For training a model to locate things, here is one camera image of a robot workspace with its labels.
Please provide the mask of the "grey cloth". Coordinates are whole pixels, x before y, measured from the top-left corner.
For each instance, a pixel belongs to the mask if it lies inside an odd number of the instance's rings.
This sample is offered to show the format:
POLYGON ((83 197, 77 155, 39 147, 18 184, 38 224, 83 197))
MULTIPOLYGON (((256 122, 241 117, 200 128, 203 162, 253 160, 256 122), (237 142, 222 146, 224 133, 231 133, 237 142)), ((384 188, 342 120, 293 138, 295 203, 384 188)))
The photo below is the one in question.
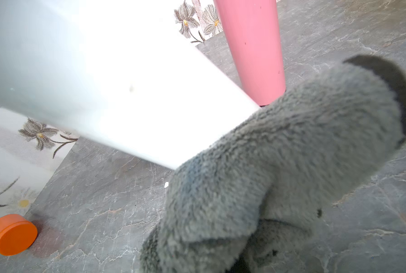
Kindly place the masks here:
POLYGON ((143 273, 257 273, 406 142, 406 73, 357 55, 258 110, 171 178, 143 273))

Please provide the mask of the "white thermos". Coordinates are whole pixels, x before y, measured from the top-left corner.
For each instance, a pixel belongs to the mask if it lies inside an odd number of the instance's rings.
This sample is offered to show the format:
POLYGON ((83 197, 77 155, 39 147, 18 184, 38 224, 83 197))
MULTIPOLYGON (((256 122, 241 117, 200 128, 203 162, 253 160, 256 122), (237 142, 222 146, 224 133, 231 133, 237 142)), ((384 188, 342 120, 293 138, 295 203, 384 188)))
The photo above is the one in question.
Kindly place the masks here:
POLYGON ((165 1, 0 1, 0 107, 175 169, 258 105, 165 1))

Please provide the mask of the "pink thermos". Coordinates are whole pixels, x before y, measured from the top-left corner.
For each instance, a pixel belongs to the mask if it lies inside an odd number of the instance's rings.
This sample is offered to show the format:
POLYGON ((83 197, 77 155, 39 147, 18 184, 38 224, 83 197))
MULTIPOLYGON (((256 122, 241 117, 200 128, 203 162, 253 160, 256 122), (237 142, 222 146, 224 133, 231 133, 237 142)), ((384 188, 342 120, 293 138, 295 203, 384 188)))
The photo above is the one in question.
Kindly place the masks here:
POLYGON ((286 91, 276 0, 215 1, 240 82, 260 106, 286 91))

